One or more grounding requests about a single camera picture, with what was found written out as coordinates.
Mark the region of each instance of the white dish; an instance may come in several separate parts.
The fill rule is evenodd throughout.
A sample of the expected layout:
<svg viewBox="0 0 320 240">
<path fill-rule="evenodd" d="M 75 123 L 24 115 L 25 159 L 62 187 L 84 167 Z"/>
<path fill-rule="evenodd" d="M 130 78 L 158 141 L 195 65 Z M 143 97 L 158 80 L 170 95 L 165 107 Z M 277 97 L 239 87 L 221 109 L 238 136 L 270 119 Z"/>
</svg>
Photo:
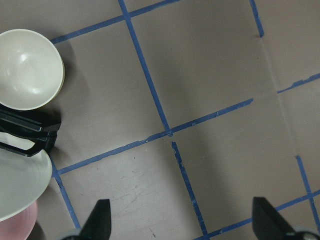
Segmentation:
<svg viewBox="0 0 320 240">
<path fill-rule="evenodd" d="M 13 29 L 0 34 L 0 103 L 32 110 L 51 101 L 65 78 L 56 47 L 41 34 Z"/>
<path fill-rule="evenodd" d="M 0 142 L 24 150 L 34 144 L 3 132 Z M 38 199 L 51 175 L 52 164 L 46 151 L 26 157 L 0 149 L 0 221 L 20 213 Z"/>
<path fill-rule="evenodd" d="M 26 240 L 35 226 L 38 205 L 35 201 L 22 212 L 0 221 L 1 240 Z"/>
</svg>

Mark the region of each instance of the dish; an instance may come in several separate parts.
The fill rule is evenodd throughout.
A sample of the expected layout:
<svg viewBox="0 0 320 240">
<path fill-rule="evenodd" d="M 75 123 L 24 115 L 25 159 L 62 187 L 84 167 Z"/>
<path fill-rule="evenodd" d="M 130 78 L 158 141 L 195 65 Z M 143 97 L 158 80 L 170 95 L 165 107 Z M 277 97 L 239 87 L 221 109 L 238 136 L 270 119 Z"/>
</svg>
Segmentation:
<svg viewBox="0 0 320 240">
<path fill-rule="evenodd" d="M 65 78 L 56 47 L 27 29 L 0 34 L 0 103 L 16 110 L 32 110 L 51 101 Z"/>
<path fill-rule="evenodd" d="M 21 149 L 29 149 L 30 140 L 0 132 L 0 141 Z M 52 164 L 46 151 L 26 157 L 0 149 L 0 221 L 29 207 L 47 188 Z"/>
<path fill-rule="evenodd" d="M 35 201 L 19 214 L 0 221 L 0 239 L 26 240 L 35 226 L 37 216 L 38 205 Z"/>
</svg>

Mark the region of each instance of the blue grid line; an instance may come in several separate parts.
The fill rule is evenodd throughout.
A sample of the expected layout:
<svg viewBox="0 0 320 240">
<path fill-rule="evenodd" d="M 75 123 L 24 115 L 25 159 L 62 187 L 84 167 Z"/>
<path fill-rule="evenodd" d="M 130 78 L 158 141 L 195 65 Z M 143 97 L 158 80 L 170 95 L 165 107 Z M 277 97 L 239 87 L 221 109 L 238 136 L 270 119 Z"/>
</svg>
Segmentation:
<svg viewBox="0 0 320 240">
<path fill-rule="evenodd" d="M 315 197 L 315 196 L 317 196 L 317 195 L 320 195 L 320 190 L 315 191 L 315 192 L 313 192 L 313 193 L 311 194 L 312 197 Z M 296 204 L 298 204 L 298 203 L 301 203 L 301 202 L 303 202 L 303 201 L 306 201 L 306 200 L 310 199 L 311 196 L 310 196 L 310 195 L 305 195 L 305 196 L 302 196 L 302 197 L 298 197 L 298 198 L 296 198 L 296 199 L 294 199 L 294 200 L 291 200 L 291 201 L 289 201 L 289 202 L 286 202 L 286 203 L 284 203 L 284 204 L 281 204 L 281 205 L 277 206 L 275 209 L 276 209 L 277 211 L 284 210 L 284 209 L 289 208 L 289 207 L 291 207 L 291 206 L 293 206 L 293 205 L 296 205 Z M 215 236 L 217 236 L 217 235 L 220 235 L 220 234 L 223 234 L 223 233 L 226 233 L 226 232 L 235 230 L 235 229 L 237 229 L 237 228 L 240 228 L 240 227 L 242 227 L 242 226 L 244 226 L 244 225 L 247 225 L 247 224 L 250 224 L 250 223 L 252 223 L 252 218 L 247 218 L 247 219 L 245 219 L 245 220 L 239 221 L 239 222 L 234 223 L 234 224 L 231 224 L 231 225 L 229 225 L 229 226 L 226 226 L 226 227 L 220 228 L 220 229 L 218 229 L 218 230 L 212 231 L 212 232 L 210 232 L 210 233 L 208 234 L 208 236 L 209 236 L 210 238 L 212 238 L 212 237 L 215 237 Z M 200 236 L 200 237 L 198 237 L 198 238 L 195 238 L 194 240 L 202 240 L 202 239 L 203 239 L 203 236 Z"/>
<path fill-rule="evenodd" d="M 203 116 L 203 117 L 199 117 L 195 120 L 192 120 L 192 121 L 189 121 L 189 122 L 186 122 L 184 124 L 181 124 L 179 126 L 176 126 L 176 127 L 173 127 L 170 132 L 172 133 L 176 133 L 178 131 L 181 131 L 181 130 L 184 130 L 184 129 L 187 129 L 187 128 L 190 128 L 190 127 L 193 127 L 197 124 L 200 124 L 200 123 L 203 123 L 205 121 L 208 121 L 208 120 L 211 120 L 213 118 L 217 118 L 219 116 L 222 116 L 226 113 L 229 113 L 229 112 L 232 112 L 232 111 L 235 111 L 235 110 L 238 110 L 240 108 L 243 108 L 245 106 L 248 106 L 250 105 L 252 102 L 254 101 L 253 98 L 250 98 L 248 100 L 245 100 L 245 101 L 242 101 L 242 102 L 239 102 L 235 105 L 232 105 L 232 106 L 229 106 L 229 107 L 226 107 L 224 109 L 221 109 L 219 111 L 216 111 L 214 113 L 211 113 L 211 114 L 208 114 L 206 116 Z M 100 161 L 101 159 L 104 159 L 108 156 L 111 156 L 111 155 L 116 155 L 116 154 L 119 154 L 119 153 L 122 153 L 126 150 L 130 150 L 130 149 L 133 149 L 135 147 L 138 147 L 138 146 L 141 146 L 142 144 L 146 144 L 148 142 L 151 142 L 151 141 L 154 141 L 154 140 L 157 140 L 157 139 L 160 139 L 160 138 L 163 138 L 164 136 L 168 135 L 167 132 L 163 131 L 163 132 L 160 132 L 160 133 L 157 133 L 157 134 L 154 134 L 154 135 L 151 135 L 149 136 L 148 138 L 144 139 L 144 140 L 141 140 L 141 141 L 134 141 L 134 142 L 131 142 L 125 146 L 121 146 L 121 147 L 118 147 L 116 149 L 113 149 L 113 150 L 110 150 L 110 151 L 107 151 L 107 152 L 104 152 L 100 155 L 97 155 L 97 156 L 93 156 L 93 157 L 90 157 L 86 160 L 83 160 L 83 161 L 80 161 L 80 162 L 77 162 L 75 164 L 72 164 L 70 166 L 67 166 L 67 167 L 64 167 L 64 168 L 61 168 L 58 170 L 58 173 L 60 175 L 62 174 L 65 174 L 65 173 L 68 173 L 70 171 L 73 171 L 75 169 L 78 169 L 78 168 L 81 168 L 83 166 L 86 166 L 88 164 L 91 164 L 91 163 L 94 163 L 94 162 L 97 162 L 97 161 Z"/>
<path fill-rule="evenodd" d="M 54 161 L 52 160 L 51 156 L 50 156 L 50 160 L 51 160 L 51 163 L 52 163 L 52 175 L 53 177 L 55 178 L 55 181 L 56 183 L 59 185 L 59 188 L 60 188 L 60 192 L 61 192 L 61 195 L 63 197 L 63 200 L 64 200 L 64 203 L 66 205 L 66 208 L 68 209 L 68 212 L 70 214 L 70 217 L 73 221 L 73 224 L 75 226 L 75 228 L 77 229 L 80 229 L 81 226 L 80 226 L 80 223 L 78 221 L 78 218 L 76 216 L 76 213 L 75 213 L 75 210 L 74 208 L 72 207 L 72 204 L 70 202 L 70 199 L 68 197 L 68 194 L 67 194 L 67 191 L 62 183 L 62 180 L 61 180 L 61 177 L 57 171 L 57 168 L 56 168 L 56 165 L 54 163 Z"/>
<path fill-rule="evenodd" d="M 182 158 L 181 158 L 178 146 L 177 146 L 176 142 L 174 142 L 174 141 L 171 142 L 171 146 L 172 146 L 172 149 L 174 151 L 174 155 L 175 155 L 176 161 L 177 161 L 177 163 L 179 165 L 179 168 L 180 168 L 183 180 L 184 180 L 184 184 L 185 184 L 186 189 L 187 189 L 187 191 L 189 193 L 190 200 L 192 202 L 192 206 L 193 206 L 193 209 L 195 211 L 195 215 L 196 215 L 196 217 L 198 219 L 200 228 L 202 230 L 202 234 L 203 234 L 204 237 L 206 237 L 206 236 L 208 236 L 208 231 L 207 231 L 207 228 L 206 228 L 206 224 L 205 224 L 205 221 L 204 221 L 204 219 L 202 217 L 199 205 L 197 203 L 195 193 L 192 190 L 191 182 L 190 182 L 190 180 L 188 178 L 187 171 L 186 171 L 186 169 L 185 169 L 185 167 L 184 167 L 184 165 L 182 163 Z"/>
<path fill-rule="evenodd" d="M 279 91 L 277 91 L 276 93 L 277 93 L 277 94 L 280 94 L 280 93 L 283 93 L 283 92 L 288 91 L 288 90 L 290 90 L 290 89 L 297 88 L 297 87 L 299 87 L 299 86 L 301 86 L 301 85 L 304 85 L 304 84 L 313 82 L 313 81 L 318 80 L 318 79 L 320 79 L 320 73 L 317 73 L 317 74 L 315 74 L 315 75 L 312 75 L 312 76 L 308 77 L 308 78 L 305 79 L 305 80 L 295 81 L 290 87 L 287 87 L 286 89 L 283 89 L 283 90 L 279 90 Z"/>
<path fill-rule="evenodd" d="M 256 23 L 256 26 L 257 26 L 258 31 L 259 31 L 259 36 L 260 36 L 260 38 L 262 38 L 265 35 L 265 32 L 264 32 L 264 29 L 263 29 L 262 24 L 261 24 L 261 20 L 260 20 L 260 16 L 259 16 L 259 13 L 258 13 L 257 5 L 255 3 L 255 0 L 249 0 L 249 1 L 250 1 L 250 5 L 251 5 L 251 8 L 252 8 L 252 12 L 253 12 L 255 23 Z"/>
<path fill-rule="evenodd" d="M 311 188 L 310 188 L 310 184 L 308 181 L 308 177 L 304 168 L 304 164 L 303 161 L 301 159 L 301 157 L 299 155 L 297 155 L 296 157 L 297 163 L 299 165 L 299 169 L 300 169 L 300 173 L 302 176 L 302 180 L 303 180 L 303 184 L 306 190 L 307 195 L 309 196 L 309 202 L 310 202 L 310 206 L 311 206 L 311 210 L 312 210 L 312 214 L 313 214 L 313 218 L 315 221 L 315 224 L 318 228 L 318 232 L 320 233 L 320 220 L 319 220 L 319 215 L 315 206 L 315 202 L 314 202 L 314 198 L 311 192 Z"/>
<path fill-rule="evenodd" d="M 91 25 L 91 26 L 87 26 L 87 27 L 79 29 L 77 31 L 70 32 L 70 33 L 68 33 L 66 35 L 58 36 L 56 38 L 51 39 L 50 41 L 52 42 L 52 44 L 58 44 L 58 43 L 61 43 L 63 41 L 78 37 L 80 35 L 87 34 L 87 33 L 93 32 L 95 30 L 107 27 L 109 25 L 121 22 L 124 19 L 125 19 L 124 16 L 116 16 L 116 17 L 111 18 L 109 20 L 102 21 L 102 22 L 99 22 L 99 23 Z"/>
<path fill-rule="evenodd" d="M 156 109 L 158 111 L 158 114 L 159 114 L 159 116 L 161 118 L 161 122 L 163 124 L 164 130 L 168 133 L 168 135 L 170 135 L 170 127 L 169 127 L 168 121 L 166 119 L 165 113 L 163 111 L 163 108 L 161 106 L 158 94 L 156 92 L 155 85 L 154 85 L 154 83 L 152 81 L 152 78 L 151 78 L 151 75 L 150 75 L 150 72 L 149 72 L 145 57 L 144 57 L 144 55 L 142 53 L 142 50 L 141 50 L 141 47 L 140 47 L 140 44 L 139 44 L 135 29 L 134 29 L 134 26 L 133 26 L 133 24 L 131 22 L 131 17 L 129 15 L 128 11 L 127 11 L 127 7 L 125 5 L 124 0 L 118 0 L 118 2 L 119 2 L 119 5 L 120 5 L 120 8 L 122 10 L 126 25 L 128 27 L 128 30 L 129 30 L 129 33 L 130 33 L 130 36 L 131 36 L 131 39 L 132 39 L 136 54 L 138 55 L 138 58 L 139 58 L 139 61 L 140 61 L 144 76 L 146 78 L 146 81 L 148 83 L 149 89 L 151 91 L 151 95 L 152 95 L 153 101 L 155 103 L 155 106 L 156 106 Z"/>
<path fill-rule="evenodd" d="M 134 11 L 130 12 L 129 15 L 131 17 L 135 17 L 135 16 L 150 12 L 150 11 L 152 11 L 154 9 L 157 9 L 157 8 L 160 8 L 160 7 L 163 7 L 165 5 L 168 5 L 168 4 L 171 4 L 171 3 L 175 3 L 175 2 L 178 2 L 178 1 L 180 1 L 180 0 L 164 0 L 164 1 L 152 4 L 152 5 L 149 5 L 149 6 L 134 10 Z M 58 44 L 58 43 L 61 43 L 63 41 L 78 37 L 80 35 L 87 34 L 87 33 L 90 33 L 92 31 L 107 27 L 109 25 L 116 24 L 116 23 L 121 22 L 123 20 L 125 20 L 123 15 L 116 16 L 116 17 L 111 18 L 109 20 L 102 21 L 102 22 L 99 22 L 99 23 L 84 27 L 82 29 L 70 32 L 70 33 L 62 35 L 62 36 L 55 37 L 55 38 L 51 39 L 51 42 L 53 44 Z"/>
</svg>

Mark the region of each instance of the black object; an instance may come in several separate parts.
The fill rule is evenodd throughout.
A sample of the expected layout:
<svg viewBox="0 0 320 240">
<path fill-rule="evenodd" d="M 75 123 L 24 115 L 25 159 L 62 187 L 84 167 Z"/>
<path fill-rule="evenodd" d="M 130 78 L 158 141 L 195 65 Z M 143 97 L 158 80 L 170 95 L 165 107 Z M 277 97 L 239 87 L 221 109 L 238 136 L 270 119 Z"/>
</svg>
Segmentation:
<svg viewBox="0 0 320 240">
<path fill-rule="evenodd" d="M 111 235 L 110 200 L 98 200 L 79 235 L 62 240 L 109 240 Z"/>
<path fill-rule="evenodd" d="M 307 231 L 296 232 L 264 197 L 254 197 L 252 227 L 258 240 L 320 240 Z"/>
<path fill-rule="evenodd" d="M 34 142 L 27 150 L 4 142 L 0 142 L 0 148 L 26 157 L 31 157 L 42 149 L 50 152 L 55 145 L 60 125 L 61 120 L 53 119 L 38 110 L 18 111 L 0 105 L 0 132 Z"/>
</svg>

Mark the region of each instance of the pink plate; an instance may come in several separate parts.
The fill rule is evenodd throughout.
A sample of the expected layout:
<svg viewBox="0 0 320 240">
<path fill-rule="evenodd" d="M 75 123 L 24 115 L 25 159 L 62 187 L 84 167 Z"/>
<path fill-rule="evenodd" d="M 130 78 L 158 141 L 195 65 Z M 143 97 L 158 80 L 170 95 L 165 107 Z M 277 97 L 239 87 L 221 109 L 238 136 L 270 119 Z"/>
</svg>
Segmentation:
<svg viewBox="0 0 320 240">
<path fill-rule="evenodd" d="M 26 240 L 35 226 L 38 216 L 37 201 L 22 212 L 0 221 L 1 240 Z"/>
</svg>

